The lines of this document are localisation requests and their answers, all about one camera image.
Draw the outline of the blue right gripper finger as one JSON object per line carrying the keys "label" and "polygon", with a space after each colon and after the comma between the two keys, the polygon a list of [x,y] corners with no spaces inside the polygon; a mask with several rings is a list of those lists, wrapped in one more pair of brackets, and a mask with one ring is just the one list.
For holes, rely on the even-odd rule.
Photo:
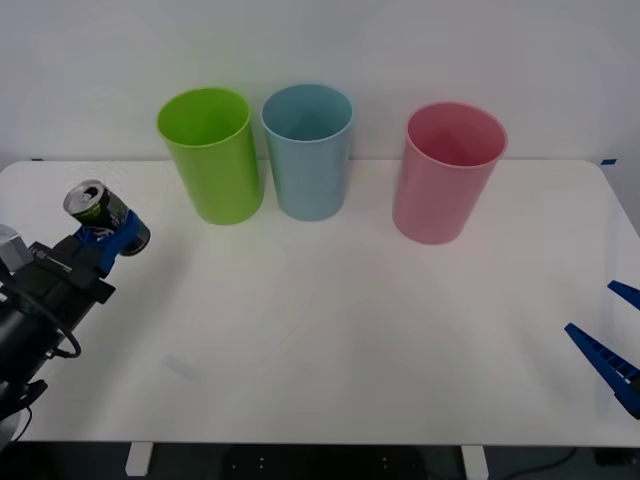
{"label": "blue right gripper finger", "polygon": [[564,330],[613,391],[618,402],[638,420],[639,369],[573,323],[567,324]]}
{"label": "blue right gripper finger", "polygon": [[618,281],[611,281],[607,288],[620,296],[637,310],[640,309],[640,290]]}

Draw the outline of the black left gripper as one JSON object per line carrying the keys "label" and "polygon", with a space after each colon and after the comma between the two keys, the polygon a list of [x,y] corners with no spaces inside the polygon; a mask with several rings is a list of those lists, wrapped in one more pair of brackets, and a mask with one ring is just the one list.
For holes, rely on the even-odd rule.
{"label": "black left gripper", "polygon": [[116,232],[81,225],[53,248],[34,242],[29,247],[33,260],[13,278],[18,287],[74,330],[96,303],[105,304],[115,292],[104,279],[116,257],[137,239],[138,230],[139,218],[130,210]]}

